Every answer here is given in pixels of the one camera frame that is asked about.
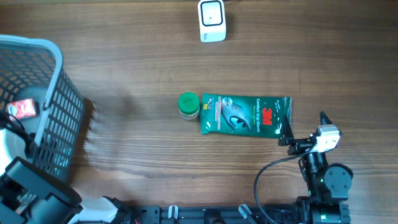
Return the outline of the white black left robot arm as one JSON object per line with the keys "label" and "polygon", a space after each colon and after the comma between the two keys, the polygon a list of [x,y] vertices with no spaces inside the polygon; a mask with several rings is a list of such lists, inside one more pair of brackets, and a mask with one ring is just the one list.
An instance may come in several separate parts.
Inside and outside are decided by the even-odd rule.
{"label": "white black left robot arm", "polygon": [[1,113],[1,223],[132,223],[132,212],[109,197],[83,199],[28,162],[37,145],[13,115]]}

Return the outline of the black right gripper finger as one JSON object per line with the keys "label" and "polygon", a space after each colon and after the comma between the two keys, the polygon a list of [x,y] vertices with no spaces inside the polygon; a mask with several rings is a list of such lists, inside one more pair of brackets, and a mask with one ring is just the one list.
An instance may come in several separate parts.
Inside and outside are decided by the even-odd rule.
{"label": "black right gripper finger", "polygon": [[287,115],[284,116],[281,128],[281,138],[282,139],[293,139],[294,134],[290,125],[290,119]]}
{"label": "black right gripper finger", "polygon": [[330,119],[328,118],[328,116],[325,114],[324,111],[320,112],[320,124],[321,125],[329,125],[332,124],[332,122],[330,121]]}

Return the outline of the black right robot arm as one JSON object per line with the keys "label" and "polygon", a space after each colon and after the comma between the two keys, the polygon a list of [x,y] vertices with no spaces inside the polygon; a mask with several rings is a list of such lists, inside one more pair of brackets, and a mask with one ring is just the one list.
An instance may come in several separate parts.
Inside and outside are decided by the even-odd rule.
{"label": "black right robot arm", "polygon": [[320,125],[308,138],[294,138],[290,121],[284,118],[278,141],[288,146],[287,154],[299,156],[299,169],[306,182],[308,196],[299,196],[284,209],[277,208],[282,223],[336,223],[351,222],[348,191],[352,185],[353,171],[339,163],[329,164],[326,153],[337,147],[342,132],[320,113]]}

